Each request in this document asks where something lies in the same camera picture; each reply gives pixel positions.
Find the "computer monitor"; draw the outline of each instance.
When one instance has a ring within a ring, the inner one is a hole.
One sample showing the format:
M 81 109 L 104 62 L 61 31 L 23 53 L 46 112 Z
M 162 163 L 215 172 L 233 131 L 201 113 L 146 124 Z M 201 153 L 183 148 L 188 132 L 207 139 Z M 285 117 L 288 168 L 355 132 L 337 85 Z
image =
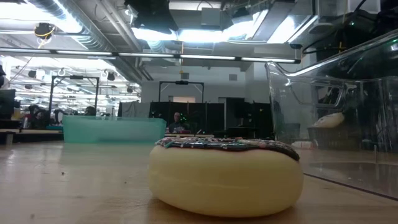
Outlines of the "computer monitor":
M 0 90 L 0 119 L 11 119 L 14 113 L 15 90 Z

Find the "green plastic tub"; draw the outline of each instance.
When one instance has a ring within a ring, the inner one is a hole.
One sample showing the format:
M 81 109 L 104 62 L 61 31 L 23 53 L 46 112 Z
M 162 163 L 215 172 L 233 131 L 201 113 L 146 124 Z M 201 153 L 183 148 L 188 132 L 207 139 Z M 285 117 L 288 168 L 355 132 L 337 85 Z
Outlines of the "green plastic tub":
M 64 116 L 62 122 L 66 143 L 155 142 L 166 130 L 159 118 Z

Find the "donut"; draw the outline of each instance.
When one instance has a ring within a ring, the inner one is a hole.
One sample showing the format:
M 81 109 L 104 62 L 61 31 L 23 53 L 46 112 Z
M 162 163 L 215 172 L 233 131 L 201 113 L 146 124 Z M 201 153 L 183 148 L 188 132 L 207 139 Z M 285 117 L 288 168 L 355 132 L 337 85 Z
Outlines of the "donut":
M 277 141 L 164 138 L 150 152 L 149 189 L 161 201 L 217 217 L 260 217 L 300 197 L 299 155 Z

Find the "clear plastic bin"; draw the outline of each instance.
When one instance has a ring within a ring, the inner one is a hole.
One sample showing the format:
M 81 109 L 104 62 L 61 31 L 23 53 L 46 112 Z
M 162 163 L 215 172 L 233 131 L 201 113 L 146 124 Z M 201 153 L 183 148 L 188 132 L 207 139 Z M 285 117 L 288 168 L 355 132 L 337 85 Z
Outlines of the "clear plastic bin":
M 398 198 L 398 30 L 294 73 L 266 70 L 275 138 L 307 146 L 306 174 Z
M 63 117 L 66 143 L 156 142 L 165 129 L 166 122 L 159 118 Z

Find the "chocolate frosting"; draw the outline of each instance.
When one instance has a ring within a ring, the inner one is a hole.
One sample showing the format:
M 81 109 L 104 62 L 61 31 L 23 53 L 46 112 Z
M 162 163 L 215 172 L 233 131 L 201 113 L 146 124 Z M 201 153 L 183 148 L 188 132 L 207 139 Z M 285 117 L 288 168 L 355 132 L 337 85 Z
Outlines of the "chocolate frosting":
M 244 152 L 253 149 L 262 149 L 283 153 L 296 161 L 300 160 L 300 156 L 289 145 L 272 140 L 167 137 L 157 141 L 155 145 L 160 145 L 165 148 L 181 147 L 184 149 L 215 149 L 228 152 Z

